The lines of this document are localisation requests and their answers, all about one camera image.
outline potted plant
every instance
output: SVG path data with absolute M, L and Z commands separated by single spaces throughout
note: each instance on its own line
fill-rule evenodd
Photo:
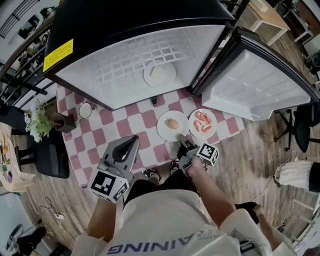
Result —
M 49 137 L 49 132 L 53 127 L 55 127 L 59 132 L 70 132 L 76 127 L 72 116 L 65 116 L 63 114 L 56 113 L 54 119 L 50 118 L 46 113 L 46 106 L 47 103 L 40 102 L 37 99 L 30 109 L 31 113 L 24 114 L 24 121 L 26 123 L 25 130 L 27 132 L 30 131 L 30 135 L 34 137 L 36 142 L 40 142 L 44 136 Z M 64 117 L 67 118 L 66 121 L 69 125 L 65 124 Z

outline white t-shirt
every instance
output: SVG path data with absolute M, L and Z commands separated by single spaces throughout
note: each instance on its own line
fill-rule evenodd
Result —
M 83 234 L 72 256 L 272 255 L 268 240 L 246 210 L 229 215 L 218 229 L 209 224 L 200 206 L 199 196 L 188 190 L 144 194 L 125 206 L 123 227 L 109 243 Z M 246 243 L 241 248 L 254 249 L 241 253 L 240 241 Z

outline flower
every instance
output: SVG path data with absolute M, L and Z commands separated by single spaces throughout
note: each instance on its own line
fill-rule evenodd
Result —
M 24 114 L 25 130 L 30 131 L 30 135 L 37 143 L 42 140 L 43 136 L 49 137 L 49 132 L 54 127 L 54 122 L 46 116 L 45 106 L 45 102 L 37 99 L 31 106 L 31 113 Z

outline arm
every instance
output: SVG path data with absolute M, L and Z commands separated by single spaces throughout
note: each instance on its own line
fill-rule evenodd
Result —
M 109 242 L 114 237 L 116 212 L 115 203 L 99 198 L 87 227 L 88 236 L 98 239 L 104 237 Z
M 187 172 L 192 177 L 210 217 L 220 227 L 224 220 L 236 211 L 235 204 L 219 189 L 198 157 L 192 159 L 192 166 Z
M 261 229 L 262 233 L 264 234 L 266 239 L 268 239 L 270 246 L 271 246 L 271 249 L 272 249 L 272 251 L 274 251 L 281 244 L 281 241 L 275 237 L 275 235 L 273 233 L 273 228 L 269 224 L 269 222 L 267 221 L 265 213 L 264 213 L 264 209 L 262 208 L 262 206 L 260 204 L 258 204 L 253 208 L 253 210 L 254 210 L 256 216 L 258 217 L 258 220 L 260 223 L 260 229 Z

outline egg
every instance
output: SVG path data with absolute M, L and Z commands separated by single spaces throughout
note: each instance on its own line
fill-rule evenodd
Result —
M 167 119 L 165 120 L 166 126 L 168 126 L 170 129 L 176 130 L 179 128 L 179 124 L 176 120 L 174 119 Z

